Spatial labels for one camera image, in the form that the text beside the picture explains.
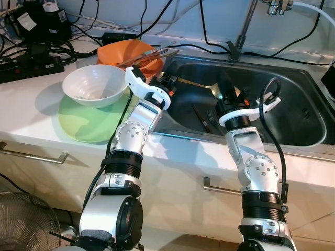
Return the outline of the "dark metal fork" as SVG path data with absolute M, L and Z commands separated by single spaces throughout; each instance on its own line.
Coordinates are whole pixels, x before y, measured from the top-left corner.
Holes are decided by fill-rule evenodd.
M 204 114 L 204 109 L 195 104 L 191 104 L 192 109 L 194 110 L 196 117 L 198 117 L 199 121 L 204 127 L 204 130 L 210 134 L 218 135 L 215 127 L 210 123 L 208 117 Z

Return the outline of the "grey floor fan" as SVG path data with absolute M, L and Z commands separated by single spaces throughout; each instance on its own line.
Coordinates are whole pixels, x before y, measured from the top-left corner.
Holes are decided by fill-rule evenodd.
M 52 251 L 61 246 L 53 209 L 40 198 L 0 192 L 0 251 Z

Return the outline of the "orange plastic bowl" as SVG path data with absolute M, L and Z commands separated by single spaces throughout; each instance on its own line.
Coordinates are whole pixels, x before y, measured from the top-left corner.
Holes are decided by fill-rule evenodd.
M 116 65 L 142 53 L 152 51 L 153 48 L 148 43 L 137 39 L 117 41 L 98 48 L 97 64 Z M 155 76 L 155 74 L 163 69 L 163 66 L 164 62 L 160 58 L 152 61 L 144 61 L 139 64 L 145 77 Z

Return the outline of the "black power adapter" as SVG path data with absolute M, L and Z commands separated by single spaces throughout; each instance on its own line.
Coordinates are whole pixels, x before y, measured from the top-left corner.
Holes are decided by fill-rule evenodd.
M 132 40 L 137 38 L 136 34 L 130 33 L 118 33 L 118 32 L 105 32 L 99 40 L 103 45 L 124 41 L 124 40 Z

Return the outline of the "black charger unit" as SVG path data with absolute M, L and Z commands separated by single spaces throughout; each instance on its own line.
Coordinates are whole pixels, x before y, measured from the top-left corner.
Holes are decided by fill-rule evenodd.
M 73 36 L 65 10 L 57 2 L 24 0 L 5 15 L 5 21 L 10 31 L 25 42 L 64 41 Z

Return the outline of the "stainless steel sink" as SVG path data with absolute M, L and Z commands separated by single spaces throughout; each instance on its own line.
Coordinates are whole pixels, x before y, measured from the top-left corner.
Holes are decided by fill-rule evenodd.
M 280 79 L 282 102 L 266 114 L 266 121 L 283 151 L 294 155 L 333 158 L 333 106 L 305 70 L 186 55 L 168 58 L 163 69 L 165 73 L 205 86 L 220 81 L 222 70 L 228 73 L 237 88 L 247 89 L 251 102 L 259 97 L 263 86 L 273 77 Z M 205 88 L 184 82 L 176 82 L 175 88 L 171 105 L 157 126 L 158 134 L 225 144 L 225 129 L 213 125 L 218 135 L 206 132 L 191 107 L 191 104 L 202 107 L 209 119 L 209 113 L 215 110 L 216 98 Z

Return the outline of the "metal kitchen faucet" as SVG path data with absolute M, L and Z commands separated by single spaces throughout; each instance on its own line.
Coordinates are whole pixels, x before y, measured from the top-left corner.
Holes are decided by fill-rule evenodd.
M 241 57 L 241 50 L 246 40 L 247 31 L 253 18 L 254 10 L 259 2 L 268 4 L 266 12 L 268 15 L 283 15 L 287 10 L 290 10 L 294 4 L 294 0 L 251 0 L 244 23 L 242 24 L 241 33 L 238 35 L 236 42 L 232 43 L 232 41 L 227 41 L 230 50 L 229 59 L 232 61 L 238 61 Z

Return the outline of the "pale wooden chopstick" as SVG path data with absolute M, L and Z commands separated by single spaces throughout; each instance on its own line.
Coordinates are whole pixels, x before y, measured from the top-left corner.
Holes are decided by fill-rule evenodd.
M 129 67 L 130 65 L 139 65 L 144 61 L 151 61 L 151 60 L 168 57 L 170 55 L 175 55 L 178 52 L 179 50 L 162 49 L 162 50 L 157 50 L 155 52 L 143 53 L 134 58 L 129 58 L 128 60 L 125 60 L 124 62 L 117 64 L 116 67 Z
M 168 53 L 168 49 L 160 49 L 160 50 L 155 50 L 153 52 L 146 52 L 136 57 L 129 58 L 128 60 L 120 62 L 119 64 L 115 64 L 115 67 L 139 64 L 142 61 L 160 59 L 168 55 L 170 55 L 170 53 Z

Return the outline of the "light green plate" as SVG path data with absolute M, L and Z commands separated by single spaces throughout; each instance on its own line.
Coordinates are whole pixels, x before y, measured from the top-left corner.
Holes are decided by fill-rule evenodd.
M 63 96 L 57 112 L 60 129 L 71 139 L 82 143 L 106 142 L 117 128 L 129 96 L 130 91 L 127 90 L 117 102 L 103 108 L 86 107 Z

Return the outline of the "gold metal spoon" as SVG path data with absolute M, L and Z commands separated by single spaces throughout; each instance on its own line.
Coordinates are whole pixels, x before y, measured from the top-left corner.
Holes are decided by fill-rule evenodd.
M 198 86 L 198 87 L 202 87 L 202 88 L 206 88 L 208 90 L 211 91 L 211 93 L 218 99 L 223 99 L 223 95 L 220 91 L 220 89 L 218 88 L 218 85 L 215 84 L 215 85 L 211 85 L 211 86 L 205 86 L 205 85 L 201 85 L 201 84 L 198 84 L 196 82 L 192 82 L 192 81 L 187 81 L 186 79 L 183 79 L 182 77 L 177 77 L 176 79 L 178 82 L 184 82 L 184 83 L 187 83 L 187 84 L 190 84 L 190 85 L 194 85 L 194 86 Z

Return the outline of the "white ceramic bowl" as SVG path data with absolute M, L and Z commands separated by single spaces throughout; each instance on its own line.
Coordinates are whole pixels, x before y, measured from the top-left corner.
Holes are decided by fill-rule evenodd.
M 85 107 L 94 108 L 108 107 L 117 102 L 127 87 L 125 70 L 105 64 L 74 70 L 62 82 L 65 95 Z

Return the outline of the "black countertop appliance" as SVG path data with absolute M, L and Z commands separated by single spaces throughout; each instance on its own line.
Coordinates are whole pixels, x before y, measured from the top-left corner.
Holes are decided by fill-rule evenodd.
M 333 65 L 328 67 L 327 71 L 321 77 L 321 83 L 323 83 L 323 86 L 326 87 L 326 90 L 328 91 L 329 98 L 331 100 L 335 100 L 335 68 Z

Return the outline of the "black power strip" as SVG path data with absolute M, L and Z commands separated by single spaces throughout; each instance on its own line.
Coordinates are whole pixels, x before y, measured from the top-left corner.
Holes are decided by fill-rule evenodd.
M 16 58 L 0 59 L 0 84 L 61 72 L 64 72 L 64 65 L 57 56 L 34 58 L 24 54 Z

